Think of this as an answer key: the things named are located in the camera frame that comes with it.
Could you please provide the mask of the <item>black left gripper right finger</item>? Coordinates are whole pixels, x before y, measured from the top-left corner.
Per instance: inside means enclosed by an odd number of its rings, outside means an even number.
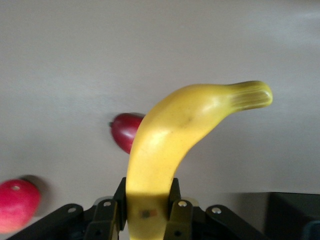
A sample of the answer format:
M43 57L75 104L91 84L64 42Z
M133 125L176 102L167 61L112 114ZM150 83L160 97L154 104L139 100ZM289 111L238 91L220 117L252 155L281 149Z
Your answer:
M192 197L182 196L179 180L174 178L168 198L168 222L163 239L197 240L194 225L196 207L199 207L199 202Z

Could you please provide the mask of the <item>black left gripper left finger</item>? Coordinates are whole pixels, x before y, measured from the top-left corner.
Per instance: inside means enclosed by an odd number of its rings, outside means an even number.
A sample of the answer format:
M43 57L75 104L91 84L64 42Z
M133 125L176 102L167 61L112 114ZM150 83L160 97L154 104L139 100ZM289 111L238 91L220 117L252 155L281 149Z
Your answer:
M126 178L122 178L114 195L98 202L88 224L86 240L118 240L127 221Z

